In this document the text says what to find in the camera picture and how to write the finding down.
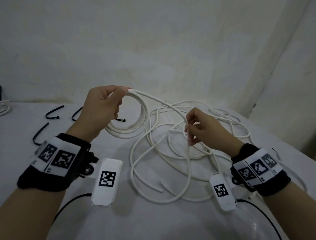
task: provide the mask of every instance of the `hand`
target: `hand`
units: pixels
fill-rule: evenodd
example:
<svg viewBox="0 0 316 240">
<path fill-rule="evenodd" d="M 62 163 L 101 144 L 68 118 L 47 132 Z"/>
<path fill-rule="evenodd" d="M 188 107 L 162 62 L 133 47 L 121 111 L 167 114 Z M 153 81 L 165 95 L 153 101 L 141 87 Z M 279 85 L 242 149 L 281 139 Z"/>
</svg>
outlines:
<svg viewBox="0 0 316 240">
<path fill-rule="evenodd" d="M 80 116 L 66 133 L 91 142 L 112 119 L 118 117 L 119 106 L 128 89 L 114 85 L 90 89 Z"/>
<path fill-rule="evenodd" d="M 238 155 L 242 141 L 229 133 L 215 118 L 202 112 L 198 108 L 193 108 L 187 114 L 188 124 L 185 132 L 189 131 L 190 146 L 203 142 L 206 146 L 220 150 L 230 157 Z"/>
</svg>

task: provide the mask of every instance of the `person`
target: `person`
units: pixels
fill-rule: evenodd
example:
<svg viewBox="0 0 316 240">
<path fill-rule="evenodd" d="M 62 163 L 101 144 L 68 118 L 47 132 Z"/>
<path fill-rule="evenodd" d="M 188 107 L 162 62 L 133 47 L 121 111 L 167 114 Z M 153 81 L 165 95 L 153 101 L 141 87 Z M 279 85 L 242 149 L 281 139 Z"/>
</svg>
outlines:
<svg viewBox="0 0 316 240">
<path fill-rule="evenodd" d="M 66 134 L 90 143 L 118 117 L 119 106 L 127 91 L 128 87 L 120 86 L 91 89 L 78 120 Z M 189 134 L 190 146 L 203 142 L 232 159 L 240 156 L 245 144 L 212 116 L 193 108 L 186 118 L 185 130 Z M 45 239 L 64 195 L 65 190 L 49 192 L 17 188 L 0 208 L 0 239 Z M 289 239 L 315 239 L 316 202 L 296 184 L 288 181 L 282 189 L 263 199 Z"/>
</svg>

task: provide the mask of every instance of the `wrist strap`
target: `wrist strap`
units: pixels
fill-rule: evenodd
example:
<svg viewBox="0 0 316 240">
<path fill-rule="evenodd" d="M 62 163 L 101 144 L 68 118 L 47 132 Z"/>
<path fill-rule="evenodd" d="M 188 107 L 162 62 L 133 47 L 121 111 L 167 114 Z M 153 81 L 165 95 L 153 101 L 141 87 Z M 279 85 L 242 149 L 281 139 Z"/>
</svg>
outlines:
<svg viewBox="0 0 316 240">
<path fill-rule="evenodd" d="M 69 187 L 87 164 L 98 158 L 88 152 L 91 144 L 59 134 L 44 143 L 30 157 L 31 165 L 19 177 L 19 188 L 59 192 Z"/>
<path fill-rule="evenodd" d="M 234 179 L 250 191 L 269 196 L 283 189 L 291 179 L 266 150 L 246 143 L 240 153 L 232 158 Z"/>
</svg>

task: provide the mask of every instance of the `tabletop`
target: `tabletop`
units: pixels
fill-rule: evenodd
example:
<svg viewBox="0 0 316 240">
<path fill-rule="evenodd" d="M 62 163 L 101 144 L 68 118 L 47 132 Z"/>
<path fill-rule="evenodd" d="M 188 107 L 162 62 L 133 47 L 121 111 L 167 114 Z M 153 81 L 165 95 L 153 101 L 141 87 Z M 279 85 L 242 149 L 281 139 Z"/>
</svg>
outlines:
<svg viewBox="0 0 316 240">
<path fill-rule="evenodd" d="M 0 117 L 0 204 L 16 188 L 18 177 L 30 164 L 28 158 L 37 149 L 32 142 L 34 134 L 47 122 L 49 125 L 38 136 L 37 142 L 43 142 L 52 135 L 65 132 L 73 124 L 72 114 L 81 107 L 79 104 L 65 104 L 64 108 L 52 114 L 52 116 L 59 115 L 59 120 L 48 120 L 45 114 L 62 104 L 10 103 L 10 105 L 12 111 Z M 265 148 L 275 156 L 272 150 L 274 148 L 284 163 L 304 180 L 309 194 L 316 199 L 315 161 L 237 112 L 227 107 L 222 107 L 222 109 L 241 120 L 250 130 L 253 141 L 258 147 Z M 123 104 L 119 118 L 126 118 L 127 123 L 115 122 L 115 124 L 129 125 L 138 118 L 139 113 L 140 106 L 137 102 Z M 174 112 L 161 115 L 162 122 L 173 123 L 179 118 Z M 158 140 L 168 128 L 168 126 L 158 128 L 153 133 L 154 141 Z M 59 215 L 47 239 L 278 239 L 266 218 L 258 210 L 245 203 L 239 203 L 236 211 L 222 212 L 214 198 L 201 203 L 179 199 L 165 205 L 153 204 L 142 198 L 130 183 L 129 155 L 137 139 L 138 137 L 115 138 L 103 130 L 92 141 L 91 151 L 99 159 L 113 158 L 123 161 L 115 202 L 105 207 L 92 206 L 89 197 L 74 201 Z M 175 134 L 172 142 L 180 151 L 185 146 L 184 138 L 180 134 Z M 149 147 L 146 139 L 140 141 L 134 152 L 135 159 Z M 159 148 L 168 151 L 166 142 L 162 142 Z M 231 163 L 219 160 L 225 166 L 224 171 L 229 174 Z M 163 179 L 172 186 L 174 191 L 180 192 L 186 183 L 187 177 L 171 168 L 154 151 L 149 152 L 136 168 L 142 177 L 156 186 L 159 186 L 159 180 Z M 193 174 L 209 176 L 212 171 L 207 159 L 192 161 Z M 139 181 L 137 184 L 142 191 L 154 198 L 172 197 L 169 193 L 157 193 L 148 189 Z M 61 206 L 75 196 L 91 193 L 93 185 L 94 179 L 78 178 L 66 191 Z M 208 183 L 192 180 L 186 196 L 203 197 L 210 191 Z M 233 193 L 236 198 L 245 198 L 247 195 L 245 189 L 241 187 L 234 188 Z M 271 218 L 282 238 L 287 239 L 262 200 L 255 197 L 251 201 Z"/>
</svg>

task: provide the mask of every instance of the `fingernail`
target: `fingernail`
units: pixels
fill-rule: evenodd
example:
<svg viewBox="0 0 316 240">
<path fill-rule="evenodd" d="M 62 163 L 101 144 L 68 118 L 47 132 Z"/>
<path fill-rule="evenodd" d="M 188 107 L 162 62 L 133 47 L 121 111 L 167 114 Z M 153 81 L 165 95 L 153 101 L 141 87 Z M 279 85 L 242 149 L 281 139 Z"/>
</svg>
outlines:
<svg viewBox="0 0 316 240">
<path fill-rule="evenodd" d="M 125 93 L 128 92 L 128 87 L 121 87 L 121 89 L 122 89 Z"/>
</svg>

